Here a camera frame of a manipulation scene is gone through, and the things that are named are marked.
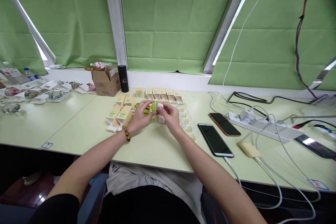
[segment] water bottle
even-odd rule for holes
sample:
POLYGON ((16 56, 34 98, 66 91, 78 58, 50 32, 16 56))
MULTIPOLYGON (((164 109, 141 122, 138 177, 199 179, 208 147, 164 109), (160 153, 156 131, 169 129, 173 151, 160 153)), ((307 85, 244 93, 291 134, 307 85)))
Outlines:
POLYGON ((38 79, 37 75, 30 71, 29 68, 24 68, 23 70, 30 81, 38 79))
POLYGON ((109 62, 95 62, 93 64, 91 63, 91 65, 96 66, 99 69, 101 69, 101 68, 104 68, 107 65, 112 65, 112 63, 109 63, 109 62))
POLYGON ((3 64, 6 66, 7 72, 9 72, 9 74, 14 77, 20 84, 29 81, 29 79, 26 76, 23 76, 17 68, 13 68, 8 61, 4 61, 3 64))
POLYGON ((11 84, 13 85, 18 84, 18 81, 13 76, 11 76, 11 74, 7 70, 6 65, 3 64, 1 61, 0 61, 0 73, 2 73, 11 84))

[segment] light green table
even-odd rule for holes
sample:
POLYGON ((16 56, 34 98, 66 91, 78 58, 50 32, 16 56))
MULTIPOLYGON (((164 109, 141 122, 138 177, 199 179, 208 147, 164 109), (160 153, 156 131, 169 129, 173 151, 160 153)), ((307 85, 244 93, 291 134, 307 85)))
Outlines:
MULTIPOLYGON (((198 123, 214 124, 208 117, 208 114, 213 112, 209 106, 211 96, 208 93, 180 93, 196 125, 198 123)), ((128 94, 134 96, 135 89, 130 89, 128 94)), ((112 133, 105 131, 108 127, 105 117, 114 106, 115 100, 116 97, 96 96, 84 109, 79 111, 76 116, 48 140, 48 142, 53 143, 49 150, 82 155, 91 147, 109 137, 112 133)), ((248 101, 239 101, 246 102, 250 105, 260 105, 248 101)), ((227 113, 229 110, 237 113, 240 111, 224 107, 217 102, 215 102, 213 106, 222 113, 227 113)), ((268 113, 275 114, 277 119, 283 119, 292 113, 299 114, 299 109, 307 108, 307 106, 308 105, 281 99, 275 100, 273 104, 262 104, 262 107, 264 107, 268 113)), ((231 163, 241 180, 273 184, 272 180, 259 164, 247 157, 237 145, 240 140, 247 136, 250 132, 249 130, 237 126, 242 136, 227 137, 216 125, 215 128, 234 153, 235 157, 231 160, 231 163)), ((315 138, 322 144, 335 149, 332 143, 312 132, 308 127, 305 127, 304 131, 307 135, 315 138)), ((255 138, 256 133, 249 135, 245 140, 251 141, 251 137, 255 138)), ((233 177, 235 176, 223 158, 214 157, 212 155, 207 143, 201 135, 198 137, 196 143, 230 172, 233 177)), ((260 136, 258 143, 263 158, 278 173, 291 181, 298 188, 313 190, 303 175, 298 172, 297 168, 286 156, 280 142, 266 136, 260 136)), ((326 184, 331 191, 336 191, 336 162, 334 160, 321 158, 296 141, 287 143, 286 147, 297 165, 309 178, 319 180, 326 184)), ((193 172, 177 141, 171 136, 167 127, 159 124, 157 121, 152 121, 141 134, 133 137, 129 144, 122 146, 113 157, 113 160, 181 172, 193 172)), ((277 177, 275 177, 275 179, 279 185, 289 186, 281 179, 277 177)))
POLYGON ((39 149, 96 96, 71 92, 60 103, 24 101, 20 103, 25 111, 22 117, 0 112, 0 144, 39 149))

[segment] black smartphone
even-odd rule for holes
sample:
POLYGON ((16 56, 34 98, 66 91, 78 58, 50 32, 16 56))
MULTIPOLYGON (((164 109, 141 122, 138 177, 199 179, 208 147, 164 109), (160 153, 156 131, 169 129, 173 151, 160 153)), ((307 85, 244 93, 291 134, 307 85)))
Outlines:
POLYGON ((226 136, 241 136, 241 133, 228 120, 226 120, 226 118, 222 114, 210 113, 209 116, 226 136))
POLYGON ((211 124, 198 124, 198 127, 215 156, 233 158, 234 154, 211 124))
POLYGON ((310 149, 312 152, 315 152, 317 155, 327 158, 327 159, 336 159, 336 152, 333 150, 325 147, 324 145, 320 144, 319 142, 316 142, 314 139, 310 138, 307 135, 301 135, 297 138, 294 138, 296 141, 298 141, 303 146, 310 149))

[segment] chair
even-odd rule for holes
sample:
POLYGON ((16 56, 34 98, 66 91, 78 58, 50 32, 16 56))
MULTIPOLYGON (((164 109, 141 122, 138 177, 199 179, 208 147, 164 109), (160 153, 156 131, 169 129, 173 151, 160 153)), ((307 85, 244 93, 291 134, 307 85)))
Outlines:
MULTIPOLYGON (((108 174, 99 173, 87 194, 77 217, 78 224, 90 224, 98 205, 102 208, 102 195, 107 192, 106 180, 108 174)), ((201 196, 202 210, 207 224, 228 223, 221 208, 209 193, 201 196)), ((6 224, 26 224, 37 208, 0 204, 0 220, 6 224)))

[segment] black thermos bottle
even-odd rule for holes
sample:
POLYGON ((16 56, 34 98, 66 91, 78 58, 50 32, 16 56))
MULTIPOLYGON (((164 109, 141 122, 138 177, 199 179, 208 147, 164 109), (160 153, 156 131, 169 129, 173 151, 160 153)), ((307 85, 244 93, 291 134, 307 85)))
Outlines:
POLYGON ((121 91, 123 93, 127 93, 128 92, 128 79, 127 79, 126 66, 125 65, 119 65, 118 66, 118 72, 119 72, 121 91))

